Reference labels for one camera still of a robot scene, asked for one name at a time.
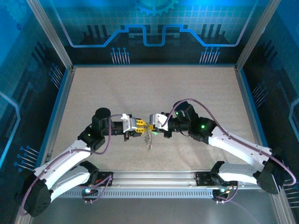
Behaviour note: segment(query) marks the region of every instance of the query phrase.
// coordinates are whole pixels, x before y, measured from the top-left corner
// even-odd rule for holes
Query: beige floor surface
[[[200,66],[79,67],[68,96],[53,156],[64,151],[91,123],[100,107],[112,114],[132,114],[149,120],[151,113],[169,112],[173,104],[194,98],[205,104],[222,126],[254,141],[233,68]],[[208,114],[193,104],[202,117]],[[199,143],[179,133],[171,139],[154,136],[148,151],[144,138],[113,136],[102,156],[88,158],[99,169],[199,170],[216,161],[244,163],[221,149]]]

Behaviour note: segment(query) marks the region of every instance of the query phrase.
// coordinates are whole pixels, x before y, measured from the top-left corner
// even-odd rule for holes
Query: blue circuit graphic
[[[138,1],[135,1],[135,7],[138,7],[140,9],[140,11],[142,12],[145,12],[146,14],[154,14],[154,15],[157,15],[157,14],[160,14],[160,13],[163,13],[163,12],[167,12],[167,7],[171,7],[173,6],[174,3],[176,3],[176,1],[166,1],[168,5],[163,5],[164,8],[163,8],[163,12],[162,11],[157,11],[157,8],[159,8],[161,5],[159,5],[159,7],[157,7],[155,4],[154,6],[151,5],[151,10],[147,9],[147,7],[149,7],[150,5],[146,5],[144,4],[143,2],[145,1],[141,1],[141,0],[138,0]],[[53,9],[54,9],[54,12],[58,18],[58,21],[62,27],[62,30],[69,42],[69,44],[74,47],[74,48],[104,48],[106,47],[118,34],[121,34],[121,33],[129,33],[129,29],[130,28],[141,28],[142,29],[142,37],[143,37],[143,44],[147,47],[162,47],[165,45],[165,37],[166,37],[166,29],[167,28],[179,28],[179,31],[182,32],[182,33],[190,33],[203,47],[236,47],[240,41],[241,41],[241,38],[243,37],[243,34],[248,26],[248,23],[257,7],[257,3],[258,3],[258,0],[255,2],[254,6],[252,7],[251,9],[251,12],[250,14],[248,15],[247,17],[247,20],[240,32],[240,35],[236,41],[236,43],[234,44],[219,44],[219,43],[204,43],[204,41],[199,37],[199,35],[197,35],[193,29],[189,29],[189,28],[184,28],[184,25],[181,24],[181,23],[173,23],[173,24],[166,24],[163,26],[162,28],[162,41],[161,43],[147,43],[147,33],[146,33],[146,27],[142,24],[126,24],[124,25],[124,29],[118,29],[116,30],[106,41],[105,43],[103,44],[81,44],[81,45],[75,45],[73,44],[71,38],[70,38],[70,35],[68,34],[67,30],[66,30],[66,27],[65,25],[63,24],[62,22],[62,19],[61,17],[59,16],[58,14],[58,11],[55,7],[55,5],[53,4],[52,2],[52,6],[53,6]]]
[[[126,48],[111,48],[112,52],[110,52],[111,59],[113,64],[131,64],[130,62],[130,53]]]
[[[1,5],[6,7],[6,10],[17,22],[26,18],[27,7],[26,0],[3,0]]]
[[[168,13],[169,9],[174,8],[174,4],[178,3],[178,0],[136,0],[134,1],[135,9],[139,9],[141,13],[146,15],[157,14],[162,15]]]
[[[15,132],[17,131],[17,128],[18,128],[19,123],[21,121],[21,115],[20,115],[19,105],[13,99],[9,98],[3,92],[0,92],[0,96],[3,97],[10,105],[12,105],[14,107],[15,113],[16,113],[16,116],[17,116],[17,121],[14,124],[14,128],[11,131],[9,139],[8,139],[6,145],[5,145],[4,151],[3,151],[2,155],[1,155],[1,158],[0,158],[0,168],[1,168],[2,165],[3,165],[4,159],[5,159],[6,155],[7,155],[8,149],[9,149],[9,147],[10,147],[12,141],[13,141]]]
[[[211,47],[210,49],[206,47],[206,50],[201,52],[199,63],[200,64],[217,63],[219,55],[221,53],[219,49],[220,47],[216,47],[214,51],[214,47]]]

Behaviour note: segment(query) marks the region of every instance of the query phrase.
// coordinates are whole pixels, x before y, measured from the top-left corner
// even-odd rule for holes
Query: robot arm
[[[81,161],[91,153],[105,152],[96,152],[105,143],[104,136],[109,135],[110,138],[111,135],[123,135],[125,141],[130,136],[141,136],[136,131],[138,119],[122,114],[121,122],[111,122],[110,117],[111,113],[107,108],[98,109],[92,118],[92,124],[65,151],[33,171],[26,169],[20,173],[15,199],[20,205],[24,205],[31,216],[43,213],[56,197],[69,189],[82,184],[95,184],[98,169],[88,161]]]
[[[194,140],[226,150],[249,164],[239,165],[219,161],[210,172],[214,180],[215,177],[219,179],[215,181],[250,182],[257,184],[268,193],[280,192],[285,182],[285,171],[264,155],[268,154],[280,160],[270,148],[253,144],[232,133],[226,135],[213,120],[199,117],[193,106],[186,101],[179,104],[174,111],[176,118],[170,116],[165,125],[168,113],[150,116],[150,123],[154,126],[155,132],[164,133],[165,138],[170,138],[172,132],[188,132]]]

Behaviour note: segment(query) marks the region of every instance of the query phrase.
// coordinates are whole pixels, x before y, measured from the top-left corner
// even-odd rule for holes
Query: purple cable
[[[258,224],[261,224],[246,208],[244,208],[243,206],[241,206],[240,204],[238,204],[237,202],[234,202],[234,201],[229,201],[237,206],[239,206],[241,209],[243,209],[254,221],[256,221],[256,223]]]
[[[235,197],[235,195],[237,194],[238,189],[239,189],[239,183],[237,182],[237,186],[236,186],[236,189],[235,189],[235,192],[234,192],[233,196],[231,196],[229,199],[223,198],[223,197],[220,197],[220,196],[217,196],[217,198],[220,198],[220,199],[224,200],[223,203],[230,202]]]
[[[90,188],[90,189],[94,189],[94,188],[96,188],[96,187],[98,187],[98,186],[100,186],[102,183],[104,183],[106,180],[108,180],[108,179],[110,179],[109,180],[109,182],[111,181],[111,179],[112,179],[112,176],[111,175],[109,175],[108,177],[106,177],[104,180],[102,180],[102,181],[100,181],[99,183],[97,183],[97,184],[95,184],[95,185],[93,185],[93,186],[91,186],[91,187],[87,187],[87,186],[80,186],[80,185],[78,185],[77,186],[77,188],[83,188],[83,189],[85,189],[85,188]]]
[[[90,203],[90,204],[92,204],[92,203],[96,202],[97,200],[99,200],[99,199],[104,195],[104,192],[105,192],[105,190],[106,190],[108,184],[110,183],[111,179],[112,179],[112,176],[109,175],[108,177],[106,177],[106,178],[105,178],[104,180],[102,180],[101,182],[99,182],[99,183],[97,183],[96,185],[92,186],[91,189],[93,189],[93,188],[95,188],[95,187],[97,187],[97,186],[100,186],[102,183],[104,183],[105,181],[108,180],[107,183],[106,183],[106,185],[105,185],[105,187],[104,187],[104,189],[103,189],[103,191],[101,192],[101,194],[100,194],[96,199],[94,199],[94,200],[90,199],[90,200],[88,201],[88,200],[86,200],[85,198],[82,198],[82,199],[85,201],[85,203]]]
[[[100,153],[97,153],[97,152],[93,152],[93,151],[90,151],[90,150],[86,150],[86,149],[72,149],[70,151],[67,151],[61,155],[59,155],[57,158],[55,158],[37,177],[36,179],[31,183],[31,185],[29,186],[29,188],[27,189],[25,195],[24,195],[24,198],[22,200],[22,203],[21,203],[21,207],[20,207],[20,215],[21,216],[25,216],[25,215],[28,215],[27,212],[24,212],[24,205],[25,205],[25,202],[28,198],[28,195],[30,194],[33,186],[36,184],[36,182],[47,172],[47,170],[49,168],[51,168],[51,166],[53,166],[58,160],[60,160],[62,157],[64,157],[65,155],[69,154],[69,153],[73,153],[73,152],[88,152],[88,153],[92,153],[92,154],[96,154],[96,155],[102,155],[104,154],[109,145],[110,145],[110,139],[111,139],[111,118],[113,117],[117,117],[117,116],[122,116],[121,114],[115,114],[115,115],[111,115],[109,118],[108,118],[108,142],[107,142],[107,145],[106,145],[106,148],[104,149],[103,152],[100,152]]]
[[[253,146],[248,145],[247,143],[242,142],[241,140],[236,139],[234,136],[230,136],[229,133],[227,133],[227,132],[223,129],[223,127],[219,124],[219,122],[218,122],[217,119],[214,117],[214,115],[210,112],[210,110],[209,110],[205,105],[203,105],[201,102],[199,102],[199,101],[197,101],[197,100],[195,100],[195,99],[187,98],[187,99],[183,99],[183,100],[177,102],[177,103],[173,106],[172,110],[171,110],[170,113],[169,113],[168,118],[166,119],[166,121],[164,122],[164,124],[162,125],[162,127],[164,127],[164,126],[167,124],[167,122],[169,121],[169,119],[170,119],[170,117],[171,117],[172,112],[177,108],[177,106],[179,106],[181,103],[183,103],[183,102],[185,102],[185,101],[188,101],[188,100],[193,101],[193,102],[195,102],[195,103],[201,105],[201,106],[206,110],[206,112],[211,116],[211,118],[214,120],[214,122],[215,122],[216,125],[219,127],[219,129],[220,129],[220,130],[221,130],[227,137],[231,138],[232,140],[235,140],[236,142],[240,143],[241,145],[244,145],[244,146],[246,146],[246,147],[248,147],[248,148],[250,148],[250,149],[252,149],[252,150],[254,150],[254,151],[258,152],[258,153],[260,153],[260,154],[263,154],[263,155],[267,156],[268,158],[270,158],[270,159],[272,159],[273,161],[275,161],[278,165],[280,165],[286,172],[288,172],[288,174],[292,177],[293,181],[292,181],[291,183],[285,183],[284,186],[292,186],[292,185],[294,185],[294,184],[296,183],[297,180],[296,180],[295,175],[292,173],[292,171],[291,171],[285,164],[283,164],[281,161],[279,161],[278,159],[276,159],[274,156],[269,155],[269,154],[267,154],[267,153],[265,153],[265,152],[263,152],[263,151],[260,151],[260,150],[258,150],[257,148],[254,148]]]

